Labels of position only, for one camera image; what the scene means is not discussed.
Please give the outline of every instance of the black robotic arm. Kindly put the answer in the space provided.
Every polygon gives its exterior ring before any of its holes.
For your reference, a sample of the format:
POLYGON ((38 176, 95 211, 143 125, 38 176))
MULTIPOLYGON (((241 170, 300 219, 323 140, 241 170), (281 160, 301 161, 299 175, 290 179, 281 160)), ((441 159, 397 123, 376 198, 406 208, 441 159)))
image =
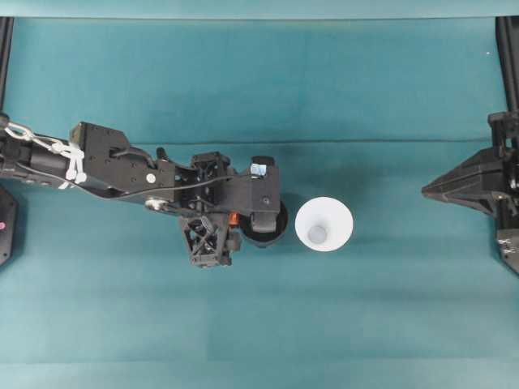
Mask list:
MULTIPOLYGON (((288 223, 280 199, 280 172, 272 157, 252 157, 241 173, 219 152, 193 156, 191 165, 183 166, 161 147, 153 159, 132 147, 121 131, 86 122, 66 141, 36 135, 0 114, 0 177, 61 190, 74 187, 101 199, 139 203, 178 216, 197 267, 230 265, 230 253, 240 249, 239 230, 248 241, 265 247, 288 223)), ((11 196, 0 192, 0 200, 4 215, 12 215, 16 203, 11 196)), ((8 239, 9 234, 2 235, 8 239)))
POLYGON ((492 216, 501 258, 519 274, 519 111, 493 113, 488 124, 492 147, 424 186, 422 194, 492 216))

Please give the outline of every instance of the black cable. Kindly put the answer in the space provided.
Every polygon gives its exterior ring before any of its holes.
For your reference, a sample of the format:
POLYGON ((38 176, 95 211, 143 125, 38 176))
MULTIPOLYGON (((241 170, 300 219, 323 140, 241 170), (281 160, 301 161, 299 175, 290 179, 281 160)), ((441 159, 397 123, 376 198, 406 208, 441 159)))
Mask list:
POLYGON ((150 188, 150 189, 137 190, 136 192, 132 192, 132 193, 128 193, 128 194, 120 194, 120 195, 117 195, 117 196, 104 196, 102 194, 96 193, 96 191, 94 191, 94 190, 82 187, 82 186, 76 184, 75 182, 73 182, 71 180, 67 180, 66 178, 59 177, 59 176, 57 176, 55 174, 42 172, 40 170, 33 169, 33 168, 30 168, 30 167, 28 167, 26 165, 20 164, 19 162, 16 162, 16 165, 19 166, 22 169, 25 169, 25 170, 27 170, 29 172, 34 173, 34 174, 40 174, 42 176, 53 178, 55 180, 59 180, 59 181, 62 181, 62 182, 68 182, 69 184, 73 185, 76 188, 79 188, 83 192, 86 192, 89 195, 93 195, 93 196, 95 196, 95 197, 97 197, 99 199, 104 199, 104 200, 128 199, 128 198, 131 198, 131 197, 134 197, 134 196, 138 196, 138 195, 145 195, 147 193, 155 193, 158 190, 171 190, 171 191, 175 191, 175 190, 194 189, 194 188, 198 188, 200 186, 211 185, 214 182, 219 182, 219 181, 224 181, 224 180, 231 180, 231 179, 235 179, 235 178, 247 178, 247 177, 262 178, 262 176, 258 176, 256 174, 237 174, 237 175, 233 175, 233 176, 215 177, 215 178, 213 178, 211 180, 207 180, 207 181, 203 181, 203 182, 197 182, 196 184, 190 184, 190 185, 184 185, 184 186, 164 186, 162 188, 150 188))

